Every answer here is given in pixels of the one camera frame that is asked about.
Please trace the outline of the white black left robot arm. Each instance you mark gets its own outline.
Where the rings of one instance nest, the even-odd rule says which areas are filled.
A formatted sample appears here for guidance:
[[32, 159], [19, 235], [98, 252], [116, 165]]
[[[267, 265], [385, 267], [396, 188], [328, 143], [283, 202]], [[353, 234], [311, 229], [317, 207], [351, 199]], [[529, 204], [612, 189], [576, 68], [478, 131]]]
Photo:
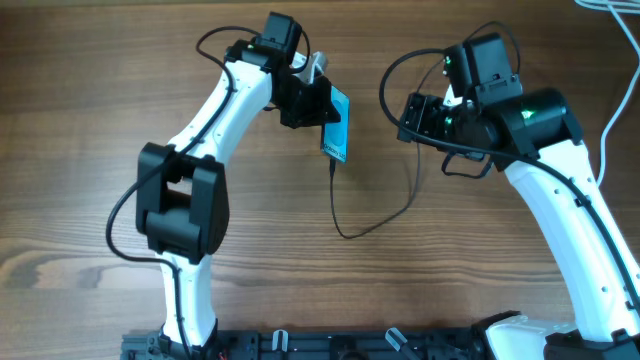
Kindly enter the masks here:
[[293, 17], [270, 13], [263, 31], [227, 49], [220, 79], [189, 125], [139, 154], [136, 228], [163, 272], [165, 356], [205, 359], [212, 352], [218, 319], [211, 260], [230, 218], [226, 167], [251, 122], [268, 106], [292, 129], [328, 130], [348, 117], [322, 54], [298, 54], [306, 38]]

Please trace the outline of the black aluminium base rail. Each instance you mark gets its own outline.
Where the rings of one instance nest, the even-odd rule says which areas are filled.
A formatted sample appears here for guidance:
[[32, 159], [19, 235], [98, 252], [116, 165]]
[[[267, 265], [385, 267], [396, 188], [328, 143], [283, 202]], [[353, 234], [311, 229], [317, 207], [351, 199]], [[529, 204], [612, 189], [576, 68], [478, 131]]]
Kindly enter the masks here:
[[405, 331], [273, 332], [216, 330], [191, 359], [341, 360], [341, 359], [493, 359], [484, 335], [474, 327]]

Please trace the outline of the blue screen Galaxy smartphone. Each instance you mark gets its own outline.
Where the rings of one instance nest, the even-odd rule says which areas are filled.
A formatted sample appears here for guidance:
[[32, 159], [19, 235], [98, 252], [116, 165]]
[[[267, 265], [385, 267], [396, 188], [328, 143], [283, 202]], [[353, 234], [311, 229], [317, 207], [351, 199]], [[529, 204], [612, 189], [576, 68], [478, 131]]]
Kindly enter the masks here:
[[348, 158], [348, 138], [350, 121], [350, 99], [335, 86], [331, 90], [331, 103], [340, 120], [327, 123], [322, 129], [321, 150], [328, 157], [346, 163]]

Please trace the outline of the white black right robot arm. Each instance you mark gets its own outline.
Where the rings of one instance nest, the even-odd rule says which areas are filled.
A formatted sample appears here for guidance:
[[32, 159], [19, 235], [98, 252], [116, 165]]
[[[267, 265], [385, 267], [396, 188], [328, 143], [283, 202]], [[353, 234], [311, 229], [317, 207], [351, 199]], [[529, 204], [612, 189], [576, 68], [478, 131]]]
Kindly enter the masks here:
[[501, 37], [441, 51], [445, 97], [413, 93], [399, 138], [502, 172], [535, 217], [574, 311], [569, 324], [505, 312], [476, 325], [488, 359], [635, 359], [639, 267], [594, 179], [563, 95], [522, 89]]

